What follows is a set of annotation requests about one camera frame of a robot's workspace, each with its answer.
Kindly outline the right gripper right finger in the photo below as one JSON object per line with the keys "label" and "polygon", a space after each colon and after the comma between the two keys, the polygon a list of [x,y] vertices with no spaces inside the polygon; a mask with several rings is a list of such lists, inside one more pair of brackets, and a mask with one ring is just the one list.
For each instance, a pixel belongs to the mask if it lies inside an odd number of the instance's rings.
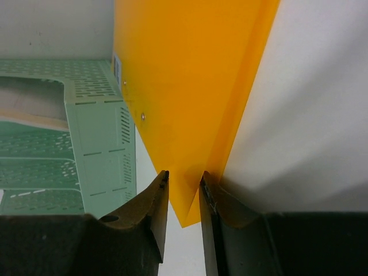
{"label": "right gripper right finger", "polygon": [[207,275],[366,275],[367,213],[258,213],[204,172]]}

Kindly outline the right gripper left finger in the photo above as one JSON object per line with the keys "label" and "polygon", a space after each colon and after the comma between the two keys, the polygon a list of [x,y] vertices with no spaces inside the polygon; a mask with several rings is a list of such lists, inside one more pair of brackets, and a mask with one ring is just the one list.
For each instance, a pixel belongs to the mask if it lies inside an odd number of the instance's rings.
{"label": "right gripper left finger", "polygon": [[169,173],[111,213],[1,217],[2,275],[157,275]]}

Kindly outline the orange plastic folder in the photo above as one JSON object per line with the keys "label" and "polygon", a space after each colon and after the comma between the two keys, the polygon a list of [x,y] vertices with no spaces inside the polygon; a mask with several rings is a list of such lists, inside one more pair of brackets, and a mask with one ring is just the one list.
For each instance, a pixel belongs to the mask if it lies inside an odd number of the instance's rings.
{"label": "orange plastic folder", "polygon": [[199,222],[205,171],[220,180],[278,1],[115,1],[121,91],[182,227]]}

